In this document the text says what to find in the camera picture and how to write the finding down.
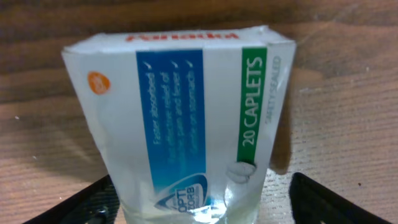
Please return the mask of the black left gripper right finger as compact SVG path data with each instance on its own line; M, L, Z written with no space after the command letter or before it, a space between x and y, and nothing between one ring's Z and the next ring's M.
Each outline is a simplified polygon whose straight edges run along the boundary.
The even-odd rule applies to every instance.
M289 197L296 224L391 224L299 172L292 176Z

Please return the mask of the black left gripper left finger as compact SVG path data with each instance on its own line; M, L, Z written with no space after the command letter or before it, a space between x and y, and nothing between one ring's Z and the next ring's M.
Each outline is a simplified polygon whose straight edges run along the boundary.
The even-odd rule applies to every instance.
M114 224L120 208L109 175L24 224Z

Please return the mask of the white Panadol caplets box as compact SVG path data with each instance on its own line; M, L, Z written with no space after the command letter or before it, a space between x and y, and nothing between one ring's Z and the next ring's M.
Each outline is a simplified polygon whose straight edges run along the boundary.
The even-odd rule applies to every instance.
M267 26L62 50L128 223L256 222L295 51Z

